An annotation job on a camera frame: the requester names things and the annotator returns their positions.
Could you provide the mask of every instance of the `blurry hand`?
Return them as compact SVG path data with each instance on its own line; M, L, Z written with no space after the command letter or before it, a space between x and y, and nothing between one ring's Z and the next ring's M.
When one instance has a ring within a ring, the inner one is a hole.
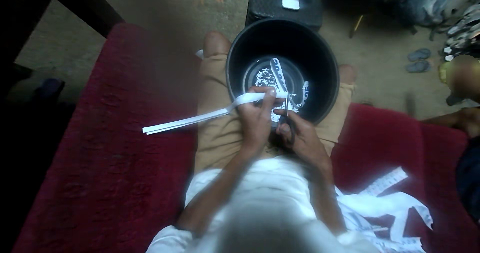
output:
M276 115L286 115L284 109L275 109ZM325 146L320 142L315 131L315 126L302 119L294 111L288 111L288 117L295 123L295 142L291 145L292 131L288 124L282 124L277 127L276 133L283 139L283 143L287 148L291 148L297 156L303 161L313 164L316 167L328 167L324 164L330 162L329 156L325 150Z
M271 87L253 86L248 92L265 93L261 106L256 106L254 102L238 106L243 130L242 149L257 156L267 144L272 131L272 109L274 105L281 104L285 99L277 100L277 92Z

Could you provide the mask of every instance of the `finger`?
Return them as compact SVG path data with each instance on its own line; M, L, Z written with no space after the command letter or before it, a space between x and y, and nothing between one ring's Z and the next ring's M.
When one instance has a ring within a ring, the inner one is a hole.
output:
M285 103L285 98L275 98L275 103L273 103L273 107L277 108L282 106Z
M270 89L273 89L272 87L268 87L268 86L262 86L262 87L258 87L258 86L251 86L249 89L248 89L248 92L249 93L266 93L268 92Z
M263 115L270 116L270 113L273 109L273 104L277 98L277 91L274 88L269 88L265 92L265 97L263 97L263 103L261 104L261 112Z
M273 110L273 113L280 116L287 115L285 109L275 109ZM308 121L304 120L302 117L300 117L300 115L295 113L293 110L288 111L288 118L290 118L298 128L305 128L310 125Z
M288 124L282 124L277 129L280 135L282 136L283 144L288 148L291 148L292 130L290 126Z

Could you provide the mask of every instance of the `lap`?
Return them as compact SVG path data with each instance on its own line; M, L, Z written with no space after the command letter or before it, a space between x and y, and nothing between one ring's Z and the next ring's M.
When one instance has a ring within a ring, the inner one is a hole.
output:
M225 75L226 54L206 58L200 68L200 98L198 114L223 109L231 104ZM316 132L330 155L338 142L354 90L353 85L341 83L337 100L327 117L316 126ZM237 110L198 125L198 149L195 172L223 168L240 151L242 124ZM266 147L262 158L277 156L278 149Z

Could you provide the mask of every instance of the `red cushion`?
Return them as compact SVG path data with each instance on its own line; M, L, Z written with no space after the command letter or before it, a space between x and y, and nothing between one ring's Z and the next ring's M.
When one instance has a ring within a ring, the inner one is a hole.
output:
M460 202L455 184L467 136L459 130L423 125L427 205L434 219L429 242L436 253L480 252L480 231Z
M142 127L196 110L152 100L144 34L129 24L111 31L13 252L144 253L175 222L196 133Z
M143 253L175 221L191 176L195 130L147 136L141 128L193 116L195 107L178 107L151 85L140 51L144 36L130 24L112 30L13 252ZM403 166L410 178L386 194L404 191L427 204L435 230L411 210L406 235L424 238L431 253L478 252L478 232L453 183L465 143L458 131L353 104L333 151L335 181L357 193Z
M459 130L422 124L407 115L352 104L339 145L332 154L336 185L358 193L402 166L409 178L387 190L414 196L430 209L433 231L414 209L405 236L421 237L432 253L479 252L479 231L459 201L455 168L467 145ZM390 226L390 216L375 220Z
M425 202L423 138L420 123L407 115L352 104L332 154L335 184L346 193L359 193L376 179L402 166L409 178L383 195L405 192ZM371 221L389 227L392 216ZM427 238L430 231L418 213L409 212L405 235ZM388 237L387 232L379 233Z

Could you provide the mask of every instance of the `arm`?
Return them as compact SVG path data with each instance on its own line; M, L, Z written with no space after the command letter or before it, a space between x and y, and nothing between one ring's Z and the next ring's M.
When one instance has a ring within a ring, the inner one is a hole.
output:
M424 120L422 123L458 129L470 138L475 138L480 136L480 108L461 109L455 113Z
M201 237L214 215L230 200L243 175L263 151L271 132L271 111L276 102L276 92L268 87L252 87L249 93L265 93L265 97L261 107L253 103L238 106L243 130L240 151L217 178L188 204L177 221L178 229Z
M224 206L244 173L255 160L248 148L240 152L226 165L219 176L188 204L177 221L177 228L202 236L212 222L213 216Z
M285 115L285 110L274 110L277 115ZM288 116L296 125L296 137L290 144L291 130L287 124L277 128L287 148L291 148L309 168L310 201L317 218L322 220L334 235L346 232L345 222L340 211L334 190L332 161L324 145L317 136L312 123L305 121L293 111Z

